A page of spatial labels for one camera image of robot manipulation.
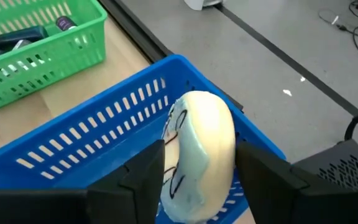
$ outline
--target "purple cap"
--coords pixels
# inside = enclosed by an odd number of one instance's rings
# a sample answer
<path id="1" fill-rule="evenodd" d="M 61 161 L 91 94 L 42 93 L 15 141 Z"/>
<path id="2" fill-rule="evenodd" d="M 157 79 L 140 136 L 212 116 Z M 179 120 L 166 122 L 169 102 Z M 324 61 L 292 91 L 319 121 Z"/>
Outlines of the purple cap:
<path id="1" fill-rule="evenodd" d="M 61 29 L 62 31 L 66 31 L 72 27 L 76 27 L 77 25 L 67 16 L 61 16 L 57 18 L 56 25 Z"/>

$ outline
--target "white object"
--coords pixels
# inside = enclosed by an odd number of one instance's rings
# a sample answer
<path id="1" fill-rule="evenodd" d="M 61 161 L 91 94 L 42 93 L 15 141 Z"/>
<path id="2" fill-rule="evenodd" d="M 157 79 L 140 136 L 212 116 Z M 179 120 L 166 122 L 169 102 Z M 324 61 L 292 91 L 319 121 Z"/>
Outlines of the white object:
<path id="1" fill-rule="evenodd" d="M 174 222 L 214 217 L 231 187 L 236 137 L 220 97 L 190 91 L 171 107 L 165 124 L 165 174 L 161 202 Z"/>
<path id="2" fill-rule="evenodd" d="M 292 93 L 290 90 L 283 90 L 283 93 L 287 94 L 288 96 L 292 96 Z"/>
<path id="3" fill-rule="evenodd" d="M 224 0 L 185 0 L 185 3 L 194 10 L 200 11 L 203 7 L 222 3 Z"/>

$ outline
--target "black device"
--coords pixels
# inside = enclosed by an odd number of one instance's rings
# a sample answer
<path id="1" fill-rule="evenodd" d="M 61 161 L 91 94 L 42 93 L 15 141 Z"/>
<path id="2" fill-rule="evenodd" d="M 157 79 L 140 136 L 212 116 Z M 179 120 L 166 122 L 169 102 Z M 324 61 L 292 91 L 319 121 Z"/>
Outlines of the black device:
<path id="1" fill-rule="evenodd" d="M 20 40 L 36 42 L 47 37 L 48 32 L 43 26 L 33 26 L 6 34 L 0 34 L 0 50 L 11 50 Z"/>
<path id="2" fill-rule="evenodd" d="M 240 142 L 236 166 L 257 224 L 358 223 L 358 145 L 354 140 L 295 164 Z"/>
<path id="3" fill-rule="evenodd" d="M 164 149 L 155 141 L 87 189 L 0 190 L 0 224 L 154 223 Z"/>

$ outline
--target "vent grille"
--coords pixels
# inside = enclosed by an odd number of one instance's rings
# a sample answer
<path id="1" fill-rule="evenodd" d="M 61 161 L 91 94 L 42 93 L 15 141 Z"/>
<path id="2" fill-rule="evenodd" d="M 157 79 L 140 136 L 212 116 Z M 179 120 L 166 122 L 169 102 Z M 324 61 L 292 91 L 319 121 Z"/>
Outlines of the vent grille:
<path id="1" fill-rule="evenodd" d="M 318 176 L 344 188 L 358 190 L 358 159 L 350 155 L 338 163 L 330 163 L 327 169 L 319 169 Z"/>

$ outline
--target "black floor strip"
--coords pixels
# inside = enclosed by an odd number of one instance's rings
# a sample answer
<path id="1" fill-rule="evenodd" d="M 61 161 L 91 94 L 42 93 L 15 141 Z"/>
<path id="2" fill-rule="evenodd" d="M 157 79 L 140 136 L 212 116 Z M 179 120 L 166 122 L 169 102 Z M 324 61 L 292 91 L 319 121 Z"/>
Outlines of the black floor strip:
<path id="1" fill-rule="evenodd" d="M 327 86 L 323 81 L 321 81 L 318 77 L 313 75 L 309 70 L 300 65 L 298 62 L 293 60 L 289 55 L 287 55 L 284 51 L 279 49 L 276 45 L 271 43 L 268 39 L 266 39 L 262 34 L 258 33 L 254 28 L 245 23 L 242 19 L 238 18 L 233 12 L 226 9 L 223 5 L 218 4 L 215 8 L 221 11 L 227 18 L 237 24 L 241 29 L 245 30 L 249 35 L 251 35 L 254 39 L 256 39 L 259 43 L 265 46 L 269 51 L 283 60 L 287 65 L 291 66 L 295 71 L 297 71 L 300 75 L 305 77 L 311 84 L 321 90 L 325 95 L 330 97 L 333 101 L 335 101 L 339 106 L 342 106 L 347 112 L 349 112 L 353 116 L 358 115 L 358 108 L 356 108 L 351 102 L 347 101 L 340 94 L 335 92 L 332 88 Z"/>
<path id="2" fill-rule="evenodd" d="M 172 54 L 120 0 L 99 0 L 150 63 Z"/>

